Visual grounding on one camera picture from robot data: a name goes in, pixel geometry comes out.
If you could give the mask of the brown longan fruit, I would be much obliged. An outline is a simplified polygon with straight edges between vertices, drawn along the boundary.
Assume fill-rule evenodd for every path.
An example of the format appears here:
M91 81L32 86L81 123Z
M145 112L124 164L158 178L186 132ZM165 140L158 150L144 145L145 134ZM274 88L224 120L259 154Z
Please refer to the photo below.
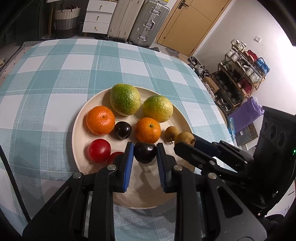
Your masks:
M175 141L175 138L180 133L179 129L175 126L169 126L165 130L165 139L168 143L173 143Z
M181 132L176 136L174 143L176 145L177 143L180 143L180 142L184 142L184 143L187 143L188 145L194 146L196 142L196 138L190 132Z

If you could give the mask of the dark plum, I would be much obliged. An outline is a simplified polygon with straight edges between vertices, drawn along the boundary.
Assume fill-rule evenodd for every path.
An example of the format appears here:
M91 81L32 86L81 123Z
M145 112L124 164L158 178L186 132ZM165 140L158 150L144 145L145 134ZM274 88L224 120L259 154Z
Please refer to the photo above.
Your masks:
M154 144L138 142L134 146L133 154L136 160L142 164L148 164L156 157L157 149Z
M114 131L119 139L125 140L132 133L132 127L129 123L125 121L119 121L114 126Z

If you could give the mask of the orange mandarin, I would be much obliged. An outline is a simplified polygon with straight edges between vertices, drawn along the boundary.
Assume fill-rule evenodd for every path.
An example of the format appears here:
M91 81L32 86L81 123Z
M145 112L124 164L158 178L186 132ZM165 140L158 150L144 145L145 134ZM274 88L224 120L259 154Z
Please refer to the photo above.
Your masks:
M108 135L114 129L115 116L109 108L96 106L86 114L86 126L95 135Z
M161 127L153 118L141 118L135 125L135 136L140 142L154 144L161 136Z

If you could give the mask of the red tomato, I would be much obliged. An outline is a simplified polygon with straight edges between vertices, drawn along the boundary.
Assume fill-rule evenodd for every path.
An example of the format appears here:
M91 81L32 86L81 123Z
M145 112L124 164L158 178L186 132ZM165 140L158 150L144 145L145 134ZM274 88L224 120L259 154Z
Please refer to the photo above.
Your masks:
M96 139L88 146L87 154L95 163L104 163L111 154L111 145L105 139Z
M109 156L109 158L108 158L108 160L106 162L107 165L113 164L114 163L114 160L116 159L116 157L119 156L119 155L122 155L122 154L124 154L124 152L114 152L114 153L112 153Z

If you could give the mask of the yellow green passion fruit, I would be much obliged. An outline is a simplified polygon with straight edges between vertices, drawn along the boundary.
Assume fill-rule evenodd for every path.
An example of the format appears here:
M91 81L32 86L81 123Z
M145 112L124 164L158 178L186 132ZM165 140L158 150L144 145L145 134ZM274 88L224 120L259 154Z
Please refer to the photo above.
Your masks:
M165 96L153 95L144 101L142 110L145 116L163 123L171 118L174 108L171 101Z

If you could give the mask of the large green passion fruit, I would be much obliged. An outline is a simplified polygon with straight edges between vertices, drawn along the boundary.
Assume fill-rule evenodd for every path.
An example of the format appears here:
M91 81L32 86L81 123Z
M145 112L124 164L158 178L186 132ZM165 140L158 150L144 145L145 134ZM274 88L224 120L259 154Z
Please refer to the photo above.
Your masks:
M110 104L123 116L133 115L141 106L140 93L132 85L118 83L110 91Z

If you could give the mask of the purple bag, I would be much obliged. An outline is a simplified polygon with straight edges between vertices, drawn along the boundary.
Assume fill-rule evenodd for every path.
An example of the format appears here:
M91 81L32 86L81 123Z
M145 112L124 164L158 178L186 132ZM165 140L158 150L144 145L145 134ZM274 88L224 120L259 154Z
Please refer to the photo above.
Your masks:
M235 133L238 133L262 115L264 115L264 110L258 103L257 98L250 97L232 112L229 117L233 118Z

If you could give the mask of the cream oval plate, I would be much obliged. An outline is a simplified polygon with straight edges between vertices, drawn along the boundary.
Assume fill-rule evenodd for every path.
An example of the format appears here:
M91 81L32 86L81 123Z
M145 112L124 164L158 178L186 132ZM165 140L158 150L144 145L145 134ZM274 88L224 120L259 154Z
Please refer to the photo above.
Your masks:
M128 146L128 150L131 147L131 150L134 152L134 146L138 142L138 139L134 134L134 127L137 121L144 117L142 104L148 97L157 95L156 92L151 90L141 87L136 88L140 93L141 107L133 115L122 116L113 110L110 104L111 88L97 93L91 99L86 101L80 109L76 116L72 131L72 152L76 166L83 174L87 175L96 173L104 166L104 164L97 164L92 161L87 153L88 146L98 138L102 138L109 142L111 145L111 153L124 152L126 146ZM180 132L191 132L191 127L182 112L176 107L176 105L174 105L172 100L171 103L173 104L173 115L168 121L159 124L161 127L161 137L155 143L155 146L158 143L163 143L163 148L165 149L165 153L167 155L173 156L177 164L194 172L194 166L175 154L174 144L170 144L165 141L164 132L169 126L177 127ZM114 132L103 136L98 136L92 133L86 126L85 118L88 112L96 106L105 106L112 110L115 116L115 123L119 121L129 123L132 126L132 133L130 137L126 140L119 140L115 136ZM126 192L124 193L114 192L113 201L115 204L132 209L150 209L163 205L165 202L173 199L175 195L175 193L165 194L165 192L163 192L159 180L159 170L156 157L148 164L141 164L134 157L132 167L130 169L129 186L126 187Z

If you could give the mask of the tea set shelf rack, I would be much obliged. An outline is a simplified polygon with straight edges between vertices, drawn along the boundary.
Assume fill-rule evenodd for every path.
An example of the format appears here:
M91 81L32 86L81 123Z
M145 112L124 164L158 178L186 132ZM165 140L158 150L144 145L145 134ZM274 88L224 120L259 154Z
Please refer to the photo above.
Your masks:
M265 60L248 50L245 42L233 39L230 43L230 50L218 63L217 71L212 73L212 79L219 87L215 102L227 115L259 89L270 71Z

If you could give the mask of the wooden door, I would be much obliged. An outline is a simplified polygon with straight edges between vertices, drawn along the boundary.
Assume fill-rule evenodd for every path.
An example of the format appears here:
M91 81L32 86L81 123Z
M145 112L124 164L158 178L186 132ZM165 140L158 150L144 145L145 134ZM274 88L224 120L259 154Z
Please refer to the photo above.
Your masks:
M156 43L192 56L231 1L176 1Z

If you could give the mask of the teal plaid tablecloth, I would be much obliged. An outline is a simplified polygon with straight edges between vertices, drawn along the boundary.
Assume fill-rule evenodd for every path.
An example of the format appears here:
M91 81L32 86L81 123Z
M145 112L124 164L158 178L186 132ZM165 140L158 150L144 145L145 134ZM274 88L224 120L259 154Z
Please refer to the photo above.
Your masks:
M30 216L77 171L71 148L77 113L117 83L166 96L196 135L231 142L213 99L181 60L111 41L44 41L24 52L1 85L1 147Z

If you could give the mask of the silver suitcase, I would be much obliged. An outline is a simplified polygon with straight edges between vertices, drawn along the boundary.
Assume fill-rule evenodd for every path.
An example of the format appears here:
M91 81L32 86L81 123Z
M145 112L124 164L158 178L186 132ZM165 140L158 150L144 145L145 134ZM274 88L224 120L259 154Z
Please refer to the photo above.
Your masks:
M170 9L159 1L144 1L128 37L128 42L149 48L169 12Z

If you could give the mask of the beige suitcase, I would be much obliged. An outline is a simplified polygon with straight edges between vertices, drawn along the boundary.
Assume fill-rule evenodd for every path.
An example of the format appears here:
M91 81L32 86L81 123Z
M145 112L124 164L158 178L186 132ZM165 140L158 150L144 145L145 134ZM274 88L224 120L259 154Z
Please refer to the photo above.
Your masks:
M115 7L107 37L127 40L144 0L119 0Z

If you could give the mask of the white drawer cabinet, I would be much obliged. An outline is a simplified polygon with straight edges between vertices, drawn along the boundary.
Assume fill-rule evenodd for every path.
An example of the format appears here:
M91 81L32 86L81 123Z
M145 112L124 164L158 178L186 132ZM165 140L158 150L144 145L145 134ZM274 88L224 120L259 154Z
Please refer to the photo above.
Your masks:
M117 1L89 1L82 32L107 34L116 5Z

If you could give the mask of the woven laundry basket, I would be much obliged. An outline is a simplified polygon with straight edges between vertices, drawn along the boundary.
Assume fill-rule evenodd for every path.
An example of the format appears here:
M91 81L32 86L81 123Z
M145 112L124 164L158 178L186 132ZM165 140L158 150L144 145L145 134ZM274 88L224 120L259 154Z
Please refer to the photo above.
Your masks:
M65 9L56 10L54 14L56 37L70 38L76 35L81 8L68 5Z

